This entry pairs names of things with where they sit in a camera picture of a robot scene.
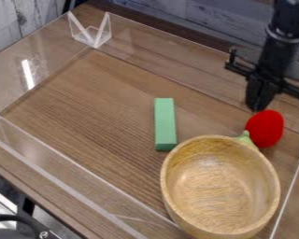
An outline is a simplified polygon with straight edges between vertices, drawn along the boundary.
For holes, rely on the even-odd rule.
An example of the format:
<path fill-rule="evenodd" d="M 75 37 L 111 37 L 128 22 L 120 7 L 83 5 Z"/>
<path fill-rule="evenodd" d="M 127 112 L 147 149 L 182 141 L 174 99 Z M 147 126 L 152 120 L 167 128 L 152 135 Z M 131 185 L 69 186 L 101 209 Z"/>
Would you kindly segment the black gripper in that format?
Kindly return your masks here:
<path fill-rule="evenodd" d="M 299 87 L 286 81 L 287 77 L 299 81 L 299 66 L 291 60 L 298 45 L 267 38 L 265 47 L 254 62 L 230 50 L 230 60 L 224 67 L 247 80 L 246 105 L 257 112 L 265 110 L 277 94 L 285 93 L 299 100 Z"/>

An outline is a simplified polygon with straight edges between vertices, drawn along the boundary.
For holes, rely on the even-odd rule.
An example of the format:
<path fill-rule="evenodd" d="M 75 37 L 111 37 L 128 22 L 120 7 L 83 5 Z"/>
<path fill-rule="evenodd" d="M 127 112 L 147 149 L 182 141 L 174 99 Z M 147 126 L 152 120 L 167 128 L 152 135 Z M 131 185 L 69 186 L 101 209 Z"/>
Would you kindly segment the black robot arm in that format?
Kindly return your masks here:
<path fill-rule="evenodd" d="M 247 80 L 246 105 L 263 111 L 274 96 L 299 99 L 299 0 L 274 0 L 262 49 L 230 49 L 224 68 Z"/>

